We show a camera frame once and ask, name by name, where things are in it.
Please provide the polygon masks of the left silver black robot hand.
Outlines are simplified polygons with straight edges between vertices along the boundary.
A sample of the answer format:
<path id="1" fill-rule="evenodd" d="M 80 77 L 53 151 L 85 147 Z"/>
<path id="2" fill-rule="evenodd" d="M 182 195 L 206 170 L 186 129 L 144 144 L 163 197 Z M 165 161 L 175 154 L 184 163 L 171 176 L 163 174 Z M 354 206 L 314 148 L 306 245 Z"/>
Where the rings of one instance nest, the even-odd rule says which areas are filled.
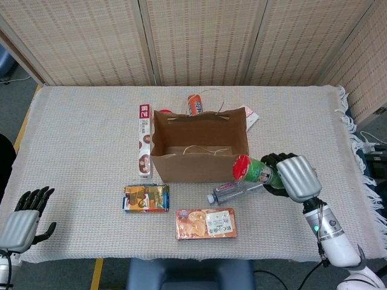
<path id="1" fill-rule="evenodd" d="M 19 198 L 1 232 L 2 254 L 22 254 L 32 245 L 51 237 L 56 229 L 56 222 L 52 222 L 46 232 L 42 234 L 36 232 L 47 202 L 54 191 L 54 188 L 46 186 L 27 191 Z"/>

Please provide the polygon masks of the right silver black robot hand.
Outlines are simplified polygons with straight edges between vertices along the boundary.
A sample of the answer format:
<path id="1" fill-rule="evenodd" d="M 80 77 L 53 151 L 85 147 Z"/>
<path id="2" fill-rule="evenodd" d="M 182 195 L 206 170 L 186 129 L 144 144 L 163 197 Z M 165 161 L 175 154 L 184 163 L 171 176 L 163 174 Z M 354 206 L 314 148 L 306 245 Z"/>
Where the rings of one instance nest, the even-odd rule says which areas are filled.
<path id="1" fill-rule="evenodd" d="M 319 196 L 322 185 L 306 157 L 293 153 L 271 153 L 263 156 L 261 161 L 269 166 L 282 182 L 280 188 L 275 188 L 273 183 L 264 184 L 264 188 L 271 194 L 290 198 L 297 203 Z"/>

